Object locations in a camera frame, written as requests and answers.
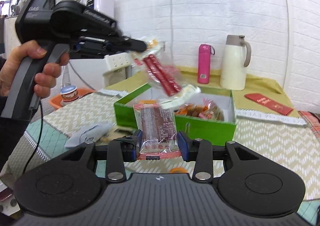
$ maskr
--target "cardboard box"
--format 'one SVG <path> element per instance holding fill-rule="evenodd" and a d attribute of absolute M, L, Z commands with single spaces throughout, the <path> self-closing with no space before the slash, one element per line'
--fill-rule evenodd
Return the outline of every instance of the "cardboard box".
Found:
<path fill-rule="evenodd" d="M 159 99 L 165 97 L 160 89 L 151 88 L 145 84 L 114 104 L 117 125 L 137 128 L 133 104 L 139 100 Z M 232 140 L 236 130 L 236 116 L 233 95 L 230 90 L 201 87 L 201 94 L 192 97 L 188 102 L 203 105 L 203 98 L 213 100 L 223 111 L 225 121 L 205 121 L 198 117 L 175 116 L 177 130 L 183 130 L 191 139 L 202 138 L 214 145 L 224 146 Z"/>

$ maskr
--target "finger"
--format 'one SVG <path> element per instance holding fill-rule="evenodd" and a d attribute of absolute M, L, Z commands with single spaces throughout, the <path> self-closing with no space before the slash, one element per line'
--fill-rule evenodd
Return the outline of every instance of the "finger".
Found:
<path fill-rule="evenodd" d="M 43 73 L 36 74 L 35 82 L 38 85 L 46 86 L 49 88 L 53 88 L 56 85 L 56 79 L 53 76 L 43 74 Z"/>
<path fill-rule="evenodd" d="M 67 65 L 70 59 L 69 53 L 64 53 L 60 58 L 60 65 Z"/>
<path fill-rule="evenodd" d="M 50 95 L 50 88 L 47 86 L 41 86 L 36 84 L 34 87 L 34 91 L 36 95 L 41 98 L 47 98 Z"/>
<path fill-rule="evenodd" d="M 61 74 L 61 67 L 56 63 L 48 63 L 44 66 L 43 71 L 47 75 L 58 78 Z"/>
<path fill-rule="evenodd" d="M 46 53 L 47 51 L 41 48 L 35 40 L 30 40 L 19 47 L 14 48 L 8 56 L 8 60 L 20 64 L 22 59 L 26 56 L 38 59 L 43 58 Z"/>

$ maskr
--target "transparent plastic wrapper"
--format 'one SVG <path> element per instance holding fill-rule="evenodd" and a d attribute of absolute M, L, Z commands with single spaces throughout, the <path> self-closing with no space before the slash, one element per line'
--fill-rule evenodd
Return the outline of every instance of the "transparent plastic wrapper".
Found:
<path fill-rule="evenodd" d="M 201 92 L 199 87 L 183 80 L 179 69 L 165 54 L 164 42 L 146 38 L 140 40 L 148 44 L 147 50 L 143 53 L 132 52 L 131 56 L 139 69 L 148 75 L 149 84 L 162 88 L 167 95 L 166 98 L 159 99 L 163 109 L 177 108 Z"/>
<path fill-rule="evenodd" d="M 184 104 L 176 115 L 199 117 L 204 120 L 224 121 L 223 111 L 213 100 L 203 99 L 204 105 Z"/>
<path fill-rule="evenodd" d="M 181 156 L 173 112 L 159 104 L 133 105 L 138 129 L 142 130 L 139 159 L 166 159 Z"/>

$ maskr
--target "red envelope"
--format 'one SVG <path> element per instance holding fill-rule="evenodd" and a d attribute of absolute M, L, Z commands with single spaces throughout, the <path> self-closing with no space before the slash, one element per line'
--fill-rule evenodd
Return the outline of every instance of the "red envelope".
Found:
<path fill-rule="evenodd" d="M 244 95 L 244 97 L 256 102 L 257 104 L 268 107 L 269 109 L 276 111 L 277 113 L 280 113 L 282 115 L 289 115 L 293 111 L 293 108 L 271 100 L 270 98 L 262 94 L 246 94 Z"/>

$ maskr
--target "orange round object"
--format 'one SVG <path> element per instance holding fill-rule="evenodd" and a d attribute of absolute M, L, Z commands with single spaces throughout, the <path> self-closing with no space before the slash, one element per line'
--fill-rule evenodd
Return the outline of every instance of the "orange round object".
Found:
<path fill-rule="evenodd" d="M 188 173 L 188 171 L 184 168 L 174 168 L 170 170 L 170 173 Z"/>

